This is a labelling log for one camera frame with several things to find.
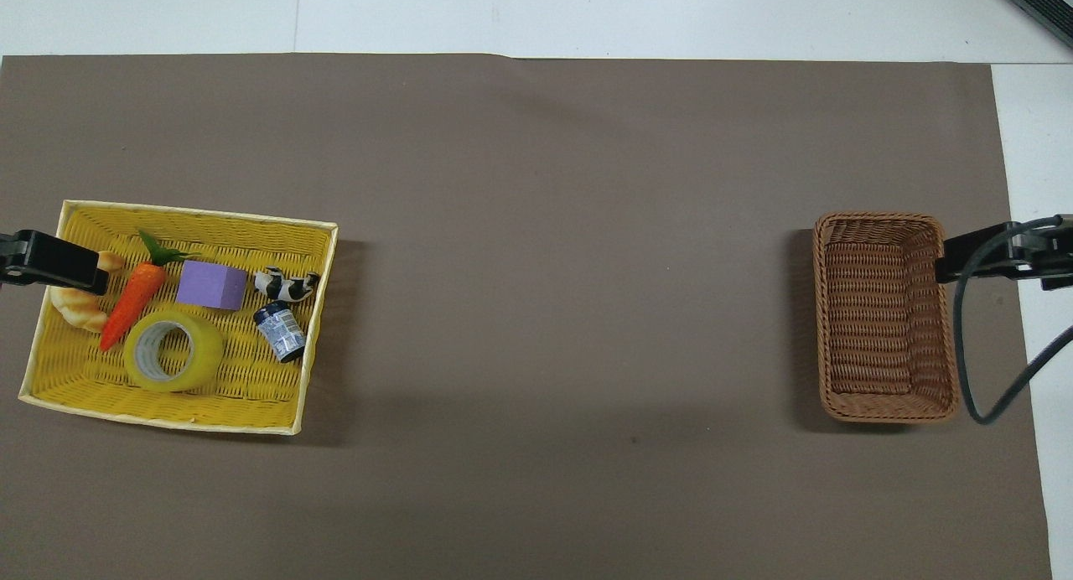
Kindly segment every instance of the yellow basket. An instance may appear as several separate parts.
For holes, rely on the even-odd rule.
[[[138,228],[156,236],[165,248],[196,252],[199,259],[238,267],[250,274],[265,266],[280,267],[284,274],[318,271],[322,281],[314,296],[292,304],[307,339],[300,366],[277,362],[253,324],[253,312],[267,304],[267,298],[248,288],[237,312],[180,304],[175,296],[182,267],[174,263],[165,266],[167,281],[144,315],[176,309],[211,321],[224,340],[223,361],[215,382],[179,393],[151,392],[132,385],[123,369],[122,346],[100,352],[100,336],[67,324],[45,294],[19,400],[74,415],[161,428],[279,435],[299,432],[337,225],[176,207],[64,202],[57,236],[92,251],[117,252],[127,262],[108,282],[108,293],[101,301],[103,310],[115,307],[131,269],[148,259]]]

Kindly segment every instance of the carrot green top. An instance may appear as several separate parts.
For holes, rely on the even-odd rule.
[[[158,243],[157,239],[153,239],[152,234],[146,233],[145,229],[138,228],[139,236],[142,236],[142,241],[145,243],[145,248],[149,249],[149,262],[153,266],[164,266],[165,263],[182,262],[185,258],[191,255],[197,254],[185,254],[185,252],[178,251],[178,249],[165,249]]]

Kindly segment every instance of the small can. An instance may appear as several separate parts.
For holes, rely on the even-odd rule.
[[[253,312],[253,323],[280,362],[302,358],[306,352],[306,334],[303,334],[298,321],[294,319],[294,313],[283,301],[269,302]]]

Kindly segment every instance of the black cable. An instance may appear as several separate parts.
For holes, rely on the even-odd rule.
[[[993,236],[991,239],[981,244],[973,252],[969,262],[965,264],[961,274],[957,278],[957,289],[954,291],[954,355],[957,357],[957,374],[961,385],[961,396],[965,398],[965,407],[968,408],[972,420],[976,420],[982,426],[995,422],[1005,412],[1008,405],[1017,397],[1017,393],[1020,393],[1025,389],[1025,386],[1028,385],[1028,382],[1035,376],[1035,373],[1039,373],[1044,363],[1049,362],[1050,358],[1054,358],[1058,352],[1061,352],[1062,347],[1073,342],[1073,327],[1065,328],[1060,336],[1047,344],[1047,347],[1043,347],[1043,351],[1028,363],[1028,367],[1025,367],[1025,370],[1020,371],[1020,374],[1017,374],[1013,385],[1009,386],[1009,389],[999,398],[995,403],[995,407],[989,413],[986,413],[986,415],[981,415],[976,408],[975,401],[973,401],[972,390],[969,388],[969,374],[965,363],[965,340],[961,334],[961,306],[965,300],[965,287],[968,285],[969,279],[976,272],[976,268],[984,262],[985,256],[988,256],[995,249],[1004,244],[1005,241],[1030,229],[1049,227],[1049,225],[1061,225],[1062,220],[1064,218],[1058,217],[1058,214],[1056,217],[1044,217],[1040,218],[1040,220],[1024,222],[1024,224],[1015,225],[1015,227],[1008,228],[1004,233]]]

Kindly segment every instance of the brown tabletop mat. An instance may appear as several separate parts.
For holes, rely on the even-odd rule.
[[[11,578],[1043,578],[1029,398],[847,426],[811,233],[1008,220],[985,65],[489,56],[8,57],[3,229],[62,198],[337,221],[305,430],[212,437],[18,403]],[[1016,291],[970,294],[981,398]]]

